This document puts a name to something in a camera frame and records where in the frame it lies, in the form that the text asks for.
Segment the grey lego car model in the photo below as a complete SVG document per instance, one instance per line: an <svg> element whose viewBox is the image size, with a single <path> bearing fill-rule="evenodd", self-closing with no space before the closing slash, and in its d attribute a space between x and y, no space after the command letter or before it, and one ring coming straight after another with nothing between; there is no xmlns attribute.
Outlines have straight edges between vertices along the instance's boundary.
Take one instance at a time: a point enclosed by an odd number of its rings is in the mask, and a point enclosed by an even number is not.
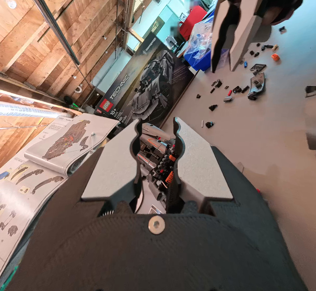
<svg viewBox="0 0 316 291"><path fill-rule="evenodd" d="M167 196L174 176L174 165L178 158L175 139L150 123L142 124L140 151L137 155L142 177L149 190L165 210Z"/></svg>

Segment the black ceiling light rail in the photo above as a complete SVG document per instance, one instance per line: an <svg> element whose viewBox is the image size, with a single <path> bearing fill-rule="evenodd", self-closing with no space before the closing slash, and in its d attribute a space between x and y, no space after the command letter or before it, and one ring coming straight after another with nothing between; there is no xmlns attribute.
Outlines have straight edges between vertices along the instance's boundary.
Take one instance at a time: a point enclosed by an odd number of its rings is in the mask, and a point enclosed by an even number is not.
<svg viewBox="0 0 316 291"><path fill-rule="evenodd" d="M53 14L48 8L46 2L44 0L33 0L33 1L35 5L37 6L37 8L39 9L42 16L44 17L46 23L49 25L49 27L53 30L54 34L57 36L58 40L60 41L61 45L65 49L66 53L69 55L69 57L74 62L74 64L76 66L79 66L80 64L79 60L77 59L71 46L69 45L64 34L62 33L59 25L57 24L55 18L53 17Z"/></svg>

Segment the silver ventilation duct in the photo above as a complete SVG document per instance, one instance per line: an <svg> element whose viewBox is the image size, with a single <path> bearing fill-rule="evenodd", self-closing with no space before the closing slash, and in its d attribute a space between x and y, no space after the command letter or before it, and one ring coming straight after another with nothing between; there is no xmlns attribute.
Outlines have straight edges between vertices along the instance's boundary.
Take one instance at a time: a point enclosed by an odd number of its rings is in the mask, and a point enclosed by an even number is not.
<svg viewBox="0 0 316 291"><path fill-rule="evenodd" d="M65 112L57 112L52 110L45 110L41 108L29 107L14 103L0 102L0 116L14 116L14 117L37 117L37 118L53 118L59 116L71 118L72 116Z"/></svg>

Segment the blue plastic bin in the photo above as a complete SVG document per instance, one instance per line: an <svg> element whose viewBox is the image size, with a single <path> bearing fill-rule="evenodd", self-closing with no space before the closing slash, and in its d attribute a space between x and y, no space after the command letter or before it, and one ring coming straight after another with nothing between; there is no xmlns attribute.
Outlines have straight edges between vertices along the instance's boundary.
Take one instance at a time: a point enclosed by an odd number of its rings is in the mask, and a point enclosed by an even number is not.
<svg viewBox="0 0 316 291"><path fill-rule="evenodd" d="M206 18L208 18L211 15L214 15L215 11L212 11ZM192 60L188 62L190 66L198 71L206 71L211 67L211 50L200 60L193 62Z"/></svg>

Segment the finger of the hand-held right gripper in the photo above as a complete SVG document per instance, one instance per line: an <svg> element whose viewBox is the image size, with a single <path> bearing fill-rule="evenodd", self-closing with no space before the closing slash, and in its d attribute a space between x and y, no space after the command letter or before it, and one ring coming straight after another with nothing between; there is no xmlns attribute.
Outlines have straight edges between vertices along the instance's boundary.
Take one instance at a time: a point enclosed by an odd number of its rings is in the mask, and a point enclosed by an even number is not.
<svg viewBox="0 0 316 291"><path fill-rule="evenodd" d="M214 16L211 42L211 72L215 73L221 56L221 50L226 41L230 25L236 23L235 32L238 30L240 20L240 4L236 5L224 0L216 7L217 15ZM230 70L234 71L241 60L241 42L233 34L233 44L229 47Z"/></svg>
<svg viewBox="0 0 316 291"><path fill-rule="evenodd" d="M230 49L230 71L235 71L259 29L263 14L259 9L263 0L241 0L240 19Z"/></svg>

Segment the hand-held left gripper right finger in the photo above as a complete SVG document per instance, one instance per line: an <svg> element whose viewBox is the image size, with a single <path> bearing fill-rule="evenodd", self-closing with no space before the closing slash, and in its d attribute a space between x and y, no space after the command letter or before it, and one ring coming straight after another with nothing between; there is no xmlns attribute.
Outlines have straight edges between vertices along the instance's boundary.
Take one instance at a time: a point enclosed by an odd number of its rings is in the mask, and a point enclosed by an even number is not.
<svg viewBox="0 0 316 291"><path fill-rule="evenodd" d="M209 201L231 202L233 194L209 142L179 117L173 119L175 154L168 190L168 213L180 213L193 201L203 212Z"/></svg>

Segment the open instruction book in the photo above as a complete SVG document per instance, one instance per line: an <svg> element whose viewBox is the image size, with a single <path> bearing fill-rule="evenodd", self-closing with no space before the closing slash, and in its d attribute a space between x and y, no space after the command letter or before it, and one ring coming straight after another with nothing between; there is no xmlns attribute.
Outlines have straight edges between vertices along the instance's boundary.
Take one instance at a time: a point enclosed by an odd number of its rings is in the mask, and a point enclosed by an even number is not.
<svg viewBox="0 0 316 291"><path fill-rule="evenodd" d="M115 119L87 113L79 116L85 117L90 123L86 127L85 137L78 146L70 147L64 153L44 153L32 146L33 143L36 143L36 136L15 157L1 167L1 273L45 202L69 175L74 173L76 167L80 166L79 162L91 150L96 150L119 123Z"/></svg>

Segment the lego set box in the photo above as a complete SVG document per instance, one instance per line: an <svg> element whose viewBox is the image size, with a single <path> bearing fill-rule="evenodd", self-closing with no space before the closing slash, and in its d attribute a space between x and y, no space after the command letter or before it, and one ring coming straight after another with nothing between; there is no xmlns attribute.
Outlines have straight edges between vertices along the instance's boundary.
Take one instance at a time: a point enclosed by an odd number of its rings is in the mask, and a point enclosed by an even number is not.
<svg viewBox="0 0 316 291"><path fill-rule="evenodd" d="M94 115L161 128L195 75L152 32L114 80Z"/></svg>

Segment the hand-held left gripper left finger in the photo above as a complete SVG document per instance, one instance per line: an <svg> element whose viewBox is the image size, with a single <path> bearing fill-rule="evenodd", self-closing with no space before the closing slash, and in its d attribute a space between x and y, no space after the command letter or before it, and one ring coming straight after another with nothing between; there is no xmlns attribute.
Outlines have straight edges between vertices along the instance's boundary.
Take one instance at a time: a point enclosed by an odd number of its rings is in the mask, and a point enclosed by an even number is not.
<svg viewBox="0 0 316 291"><path fill-rule="evenodd" d="M81 196L83 201L104 202L101 213L115 210L121 201L137 211L143 189L136 158L141 134L142 121L136 119L105 144Z"/></svg>

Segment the clear plastic bags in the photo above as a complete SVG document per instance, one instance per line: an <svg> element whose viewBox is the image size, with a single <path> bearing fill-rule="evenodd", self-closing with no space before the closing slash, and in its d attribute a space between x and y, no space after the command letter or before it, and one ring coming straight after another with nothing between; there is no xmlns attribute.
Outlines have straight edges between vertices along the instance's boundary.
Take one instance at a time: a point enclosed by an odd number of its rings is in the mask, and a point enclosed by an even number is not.
<svg viewBox="0 0 316 291"><path fill-rule="evenodd" d="M211 15L194 25L184 52L186 61L198 61L211 50L213 20L214 15Z"/></svg>

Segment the white instruction sheet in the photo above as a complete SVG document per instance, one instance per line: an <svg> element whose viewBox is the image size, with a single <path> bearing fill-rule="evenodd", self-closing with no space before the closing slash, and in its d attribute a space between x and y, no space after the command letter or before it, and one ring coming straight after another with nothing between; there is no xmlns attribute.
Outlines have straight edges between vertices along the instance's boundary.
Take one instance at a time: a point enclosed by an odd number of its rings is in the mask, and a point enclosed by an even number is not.
<svg viewBox="0 0 316 291"><path fill-rule="evenodd" d="M44 153L64 153L70 147L79 145L89 123L83 116L73 119L59 116L35 138L36 143L32 146Z"/></svg>

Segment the grey lego panel with beam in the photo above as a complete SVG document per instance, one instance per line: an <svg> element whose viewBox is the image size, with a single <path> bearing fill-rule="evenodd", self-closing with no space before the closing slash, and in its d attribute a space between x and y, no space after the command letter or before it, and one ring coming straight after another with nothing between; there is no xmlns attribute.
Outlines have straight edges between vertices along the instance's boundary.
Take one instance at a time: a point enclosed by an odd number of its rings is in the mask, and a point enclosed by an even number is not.
<svg viewBox="0 0 316 291"><path fill-rule="evenodd" d="M260 94L265 91L265 73L255 72L251 78L251 86L247 98L249 100L256 100Z"/></svg>

